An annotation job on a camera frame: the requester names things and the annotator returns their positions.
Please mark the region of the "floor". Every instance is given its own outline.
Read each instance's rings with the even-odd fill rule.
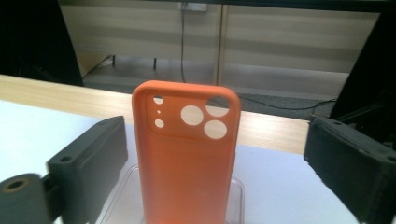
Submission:
[[[83,81],[88,88],[124,93],[132,93],[147,80],[182,81],[180,61],[158,59],[156,69],[153,65],[153,59],[117,55],[113,66],[108,57]],[[183,67],[186,82],[214,83],[213,64],[183,62]],[[337,98],[346,79],[347,74],[226,64],[220,83],[240,96],[244,111],[309,119],[312,114],[331,113],[331,100]]]

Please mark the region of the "clear acrylic stand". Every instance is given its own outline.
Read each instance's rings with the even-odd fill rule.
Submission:
[[[227,203],[226,224],[244,224],[245,195],[241,181],[232,178]],[[122,180],[101,224],[144,224],[139,168],[131,167]]]

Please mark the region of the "circular hole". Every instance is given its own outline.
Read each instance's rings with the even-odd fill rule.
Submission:
[[[198,125],[204,120],[204,113],[195,105],[187,105],[181,110],[181,118],[190,125]]]
[[[388,158],[388,160],[390,160],[390,161],[396,162],[396,158],[394,158],[394,157],[387,157],[387,158]]]
[[[227,133],[227,127],[219,120],[210,120],[204,127],[207,136],[213,139],[220,139]]]
[[[161,95],[155,95],[153,97],[154,103],[157,105],[161,105],[163,103],[163,97]]]
[[[61,162],[67,162],[67,161],[71,161],[71,160],[72,160],[72,157],[69,157],[69,156],[61,158]]]
[[[5,193],[12,193],[17,190],[23,189],[28,184],[29,184],[28,179],[17,179],[5,185],[2,191]]]
[[[158,128],[163,128],[165,124],[163,123],[163,121],[161,119],[156,119],[155,120],[155,126],[157,126]]]
[[[206,110],[214,117],[222,117],[228,113],[230,106],[224,97],[214,96],[207,100]]]

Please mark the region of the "wooden desk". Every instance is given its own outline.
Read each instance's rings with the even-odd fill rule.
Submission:
[[[0,75],[0,102],[9,101],[133,124],[130,94]],[[242,112],[238,144],[303,154],[306,120]]]

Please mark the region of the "phone case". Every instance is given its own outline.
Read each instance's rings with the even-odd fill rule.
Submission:
[[[226,109],[207,106],[220,97]],[[146,224],[223,224],[240,118],[226,88],[148,81],[133,94]]]

